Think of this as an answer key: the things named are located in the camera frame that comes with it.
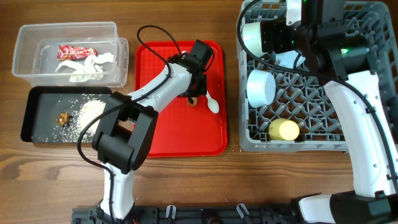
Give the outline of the brown carrot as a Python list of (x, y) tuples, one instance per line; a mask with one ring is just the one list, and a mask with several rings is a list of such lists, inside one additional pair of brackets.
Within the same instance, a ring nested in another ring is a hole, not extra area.
[(197, 102), (198, 102), (197, 97), (188, 97), (188, 98), (187, 98), (187, 104), (188, 104), (188, 106), (196, 107)]

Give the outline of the white plastic spoon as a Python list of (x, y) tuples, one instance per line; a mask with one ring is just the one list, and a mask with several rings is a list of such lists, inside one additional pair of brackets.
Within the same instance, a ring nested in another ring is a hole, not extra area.
[(208, 108), (210, 109), (210, 111), (214, 114), (219, 113), (220, 106), (219, 106), (218, 102), (214, 98), (211, 97), (209, 91), (206, 93), (206, 98), (207, 98), (207, 102), (208, 102), (207, 105), (208, 105)]

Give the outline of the mint green bowl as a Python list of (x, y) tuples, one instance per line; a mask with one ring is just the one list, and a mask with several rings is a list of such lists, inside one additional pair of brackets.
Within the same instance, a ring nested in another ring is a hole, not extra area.
[(266, 54), (266, 39), (262, 31), (261, 22), (247, 23), (243, 26), (243, 42), (246, 48), (256, 57), (261, 58)]

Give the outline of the large pale blue plate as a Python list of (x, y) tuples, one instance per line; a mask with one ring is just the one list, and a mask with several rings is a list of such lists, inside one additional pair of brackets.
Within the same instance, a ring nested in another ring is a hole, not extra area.
[(298, 67), (304, 63), (305, 57), (301, 56), (298, 52), (294, 50), (276, 54), (275, 59), (280, 61), (279, 66), (293, 69), (294, 62), (297, 56), (300, 56), (296, 63), (296, 67)]

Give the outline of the light blue bowl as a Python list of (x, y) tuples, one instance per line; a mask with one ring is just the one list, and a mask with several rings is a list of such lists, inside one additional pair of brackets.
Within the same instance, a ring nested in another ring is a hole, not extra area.
[(248, 102), (253, 108), (270, 105), (276, 94), (273, 74), (262, 70), (253, 70), (248, 76), (246, 90)]

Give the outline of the yellow plastic cup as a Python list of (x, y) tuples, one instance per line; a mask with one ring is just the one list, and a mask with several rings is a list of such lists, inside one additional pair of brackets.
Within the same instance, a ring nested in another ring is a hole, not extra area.
[(293, 141), (299, 134), (298, 124), (289, 119), (276, 119), (269, 126), (269, 135), (272, 140)]

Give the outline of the white rice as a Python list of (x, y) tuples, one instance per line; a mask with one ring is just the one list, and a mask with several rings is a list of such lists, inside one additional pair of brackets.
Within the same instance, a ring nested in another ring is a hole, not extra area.
[[(33, 142), (76, 143), (86, 125), (104, 111), (108, 97), (104, 93), (40, 95), (32, 132)], [(60, 113), (72, 115), (67, 126), (57, 124)]]

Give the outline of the white tissue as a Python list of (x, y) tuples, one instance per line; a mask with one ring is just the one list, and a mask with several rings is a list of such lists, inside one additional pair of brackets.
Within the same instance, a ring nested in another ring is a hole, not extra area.
[(61, 62), (55, 71), (59, 72), (62, 67), (68, 67), (73, 69), (72, 75), (69, 78), (69, 81), (72, 83), (83, 83), (90, 80), (101, 80), (104, 77), (104, 75), (101, 74), (102, 72), (104, 72), (101, 65), (108, 62), (113, 62), (113, 60), (114, 55), (110, 52), (98, 56), (89, 55), (85, 59), (84, 64), (80, 64), (72, 60), (66, 60), (64, 62)]

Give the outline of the red snack wrapper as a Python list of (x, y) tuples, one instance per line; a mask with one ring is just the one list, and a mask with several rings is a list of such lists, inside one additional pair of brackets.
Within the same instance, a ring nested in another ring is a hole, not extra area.
[(59, 45), (57, 52), (58, 60), (78, 60), (90, 55), (97, 56), (97, 50), (87, 47), (75, 47), (71, 45)]

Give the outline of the brown food scrap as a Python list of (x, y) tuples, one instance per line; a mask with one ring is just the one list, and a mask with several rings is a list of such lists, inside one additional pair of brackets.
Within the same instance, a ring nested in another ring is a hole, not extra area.
[(57, 124), (60, 126), (67, 126), (70, 123), (72, 115), (68, 113), (60, 113), (58, 118), (56, 119)]

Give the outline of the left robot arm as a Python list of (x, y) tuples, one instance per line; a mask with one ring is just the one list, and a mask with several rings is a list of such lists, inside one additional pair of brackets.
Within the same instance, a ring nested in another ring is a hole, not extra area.
[(212, 48), (196, 40), (189, 52), (175, 54), (147, 85), (123, 95), (111, 94), (98, 123), (92, 146), (105, 174), (105, 192), (97, 207), (103, 223), (132, 220), (134, 172), (147, 158), (159, 113), (175, 98), (192, 100), (207, 93), (206, 70)]

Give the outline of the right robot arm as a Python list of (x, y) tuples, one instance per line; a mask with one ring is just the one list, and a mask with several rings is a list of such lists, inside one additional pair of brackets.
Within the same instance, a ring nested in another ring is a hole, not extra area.
[(397, 150), (379, 94), (370, 41), (348, 35), (342, 1), (287, 1), (283, 46), (307, 61), (340, 121), (353, 170), (350, 192), (298, 201), (307, 223), (389, 223), (397, 220)]

